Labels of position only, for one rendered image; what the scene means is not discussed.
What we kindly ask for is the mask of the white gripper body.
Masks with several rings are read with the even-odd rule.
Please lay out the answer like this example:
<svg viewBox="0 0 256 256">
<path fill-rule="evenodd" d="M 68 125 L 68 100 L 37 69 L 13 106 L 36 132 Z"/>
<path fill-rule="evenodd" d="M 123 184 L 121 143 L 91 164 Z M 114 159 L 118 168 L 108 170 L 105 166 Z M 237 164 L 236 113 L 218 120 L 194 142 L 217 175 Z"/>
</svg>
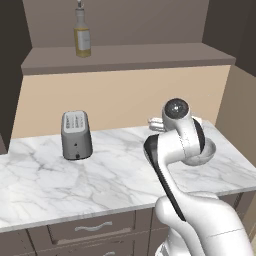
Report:
<svg viewBox="0 0 256 256">
<path fill-rule="evenodd" d="M 192 116 L 192 118 L 198 121 L 198 123 L 203 127 L 202 125 L 203 121 L 201 118 L 195 117 L 195 116 Z M 166 131 L 164 128 L 162 118 L 154 117 L 154 118 L 148 119 L 148 126 L 149 126 L 149 129 L 152 131 Z"/>
</svg>

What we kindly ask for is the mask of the marbled grey mixing bowl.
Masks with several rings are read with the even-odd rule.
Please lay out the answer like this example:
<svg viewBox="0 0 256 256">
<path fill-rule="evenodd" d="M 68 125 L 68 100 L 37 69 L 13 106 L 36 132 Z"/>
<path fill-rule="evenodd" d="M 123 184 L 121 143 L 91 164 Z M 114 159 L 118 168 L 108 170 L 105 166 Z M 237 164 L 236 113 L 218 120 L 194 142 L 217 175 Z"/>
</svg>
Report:
<svg viewBox="0 0 256 256">
<path fill-rule="evenodd" d="M 202 153 L 197 156 L 193 156 L 193 157 L 183 160 L 183 163 L 188 166 L 204 165 L 213 158 L 215 153 L 216 153 L 215 143 L 210 138 L 206 138 L 205 146 L 204 146 Z"/>
</svg>

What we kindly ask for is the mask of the brown cabinet shelf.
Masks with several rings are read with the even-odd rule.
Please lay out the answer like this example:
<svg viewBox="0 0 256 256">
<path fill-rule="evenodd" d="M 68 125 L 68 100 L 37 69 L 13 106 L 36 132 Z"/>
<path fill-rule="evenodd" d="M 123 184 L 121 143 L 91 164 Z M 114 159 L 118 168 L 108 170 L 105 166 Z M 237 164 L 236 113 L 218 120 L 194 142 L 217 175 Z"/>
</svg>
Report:
<svg viewBox="0 0 256 256">
<path fill-rule="evenodd" d="M 81 58 L 74 47 L 33 48 L 24 75 L 233 65 L 236 59 L 203 43 L 93 46 Z"/>
</svg>

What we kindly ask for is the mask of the yellow oil bottle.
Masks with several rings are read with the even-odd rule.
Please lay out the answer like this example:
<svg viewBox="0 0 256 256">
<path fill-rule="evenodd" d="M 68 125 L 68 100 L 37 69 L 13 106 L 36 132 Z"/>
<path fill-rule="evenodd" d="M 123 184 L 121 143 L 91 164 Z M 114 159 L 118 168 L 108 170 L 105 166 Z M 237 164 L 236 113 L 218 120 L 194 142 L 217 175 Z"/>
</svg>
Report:
<svg viewBox="0 0 256 256">
<path fill-rule="evenodd" d="M 85 10 L 82 0 L 77 0 L 75 15 L 76 24 L 74 27 L 74 39 L 76 55 L 81 58 L 86 58 L 91 55 L 91 39 L 90 30 L 85 23 Z"/>
</svg>

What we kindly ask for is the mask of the dark brown cabinet door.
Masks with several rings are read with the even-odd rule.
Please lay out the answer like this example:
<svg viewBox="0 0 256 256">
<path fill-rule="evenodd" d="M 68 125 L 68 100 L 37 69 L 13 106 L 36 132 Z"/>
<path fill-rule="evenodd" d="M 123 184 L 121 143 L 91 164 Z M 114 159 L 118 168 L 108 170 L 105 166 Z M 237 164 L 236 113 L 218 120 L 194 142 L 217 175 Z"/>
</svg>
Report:
<svg viewBox="0 0 256 256">
<path fill-rule="evenodd" d="M 0 0 L 0 155 L 9 150 L 23 73 L 32 49 L 23 0 Z"/>
<path fill-rule="evenodd" d="M 210 0 L 202 42 L 256 76 L 256 0 Z"/>
</svg>

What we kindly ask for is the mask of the grey toaster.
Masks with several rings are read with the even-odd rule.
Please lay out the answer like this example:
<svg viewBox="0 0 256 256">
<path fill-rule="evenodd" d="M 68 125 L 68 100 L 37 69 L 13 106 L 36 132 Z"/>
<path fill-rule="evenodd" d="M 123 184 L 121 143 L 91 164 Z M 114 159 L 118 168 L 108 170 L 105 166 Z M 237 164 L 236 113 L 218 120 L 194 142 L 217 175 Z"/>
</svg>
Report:
<svg viewBox="0 0 256 256">
<path fill-rule="evenodd" d="M 92 138 L 85 111 L 69 111 L 62 116 L 61 141 L 66 160 L 82 160 L 93 153 Z"/>
</svg>

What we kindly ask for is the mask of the brown cupboard door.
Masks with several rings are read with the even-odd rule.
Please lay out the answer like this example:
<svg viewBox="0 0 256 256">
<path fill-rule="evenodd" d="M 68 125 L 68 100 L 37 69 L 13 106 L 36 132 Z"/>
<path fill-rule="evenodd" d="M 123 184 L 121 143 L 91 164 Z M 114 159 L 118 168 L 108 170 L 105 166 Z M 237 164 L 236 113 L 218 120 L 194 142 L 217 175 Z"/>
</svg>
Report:
<svg viewBox="0 0 256 256">
<path fill-rule="evenodd" d="M 148 256 L 155 256 L 156 250 L 165 241 L 167 235 L 168 227 L 158 220 L 155 209 L 152 209 Z"/>
<path fill-rule="evenodd" d="M 35 256 L 25 230 L 0 233 L 0 256 Z"/>
</svg>

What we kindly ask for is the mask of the brown drawer front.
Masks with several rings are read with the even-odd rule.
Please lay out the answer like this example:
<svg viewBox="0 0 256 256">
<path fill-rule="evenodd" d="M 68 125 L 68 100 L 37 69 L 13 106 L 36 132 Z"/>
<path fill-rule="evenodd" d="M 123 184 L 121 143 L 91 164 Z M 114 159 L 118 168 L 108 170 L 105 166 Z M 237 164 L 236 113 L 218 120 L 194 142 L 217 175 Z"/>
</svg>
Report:
<svg viewBox="0 0 256 256">
<path fill-rule="evenodd" d="M 52 224 L 48 231 L 54 245 L 64 245 L 127 234 L 133 230 L 134 223 L 135 212 L 130 211 Z"/>
<path fill-rule="evenodd" d="M 149 232 L 119 236 L 93 243 L 80 243 L 57 249 L 42 250 L 37 256 L 103 256 L 114 251 L 114 256 L 147 256 Z"/>
</svg>

